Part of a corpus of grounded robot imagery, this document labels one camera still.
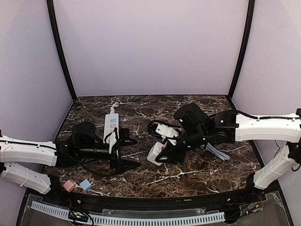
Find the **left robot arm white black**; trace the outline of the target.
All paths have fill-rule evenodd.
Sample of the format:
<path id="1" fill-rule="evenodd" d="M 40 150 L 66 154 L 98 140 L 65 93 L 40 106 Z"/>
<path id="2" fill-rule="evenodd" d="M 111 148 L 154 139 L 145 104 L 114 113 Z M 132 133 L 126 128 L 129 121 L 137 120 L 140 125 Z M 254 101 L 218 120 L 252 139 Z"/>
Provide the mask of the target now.
<path id="1" fill-rule="evenodd" d="M 101 178 L 120 175 L 140 167 L 140 163 L 121 157 L 121 147 L 137 144 L 137 141 L 129 136 L 127 128 L 114 128 L 107 138 L 109 143 L 103 142 L 96 135 L 96 126 L 88 121 L 73 126 L 71 135 L 62 142 L 32 142 L 1 135 L 0 177 L 43 195 L 59 196 L 62 186 L 57 176 L 37 173 L 21 163 L 37 163 L 59 168 L 80 165 Z M 93 171 L 84 165 L 84 159 L 107 160 L 113 172 L 105 174 Z"/>

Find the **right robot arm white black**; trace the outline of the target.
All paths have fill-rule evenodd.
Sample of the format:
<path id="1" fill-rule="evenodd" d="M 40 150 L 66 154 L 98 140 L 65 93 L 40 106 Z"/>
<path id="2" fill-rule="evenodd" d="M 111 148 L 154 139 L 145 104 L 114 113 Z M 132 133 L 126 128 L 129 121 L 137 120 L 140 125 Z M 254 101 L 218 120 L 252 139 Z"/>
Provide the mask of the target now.
<path id="1" fill-rule="evenodd" d="M 249 140 L 285 141 L 286 145 L 266 166 L 249 176 L 250 187 L 264 190 L 301 163 L 300 109 L 276 116 L 253 116 L 238 110 L 208 116 L 196 103 L 190 103 L 178 109 L 174 119 L 180 123 L 183 133 L 164 122 L 148 125 L 148 133 L 160 139 L 147 157 L 155 165 L 182 163 L 187 151 L 210 145 Z"/>

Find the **white cube socket adapter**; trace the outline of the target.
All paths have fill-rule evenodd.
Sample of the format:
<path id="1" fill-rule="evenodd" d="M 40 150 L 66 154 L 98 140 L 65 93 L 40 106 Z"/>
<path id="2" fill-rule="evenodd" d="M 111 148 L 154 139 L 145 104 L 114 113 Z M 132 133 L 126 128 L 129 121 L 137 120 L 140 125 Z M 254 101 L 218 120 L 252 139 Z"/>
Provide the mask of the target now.
<path id="1" fill-rule="evenodd" d="M 159 156 L 159 154 L 162 152 L 162 149 L 166 146 L 160 142 L 156 142 L 155 145 L 151 148 L 151 150 L 148 153 L 147 160 L 157 166 L 161 166 L 162 162 L 157 162 L 156 157 Z"/>

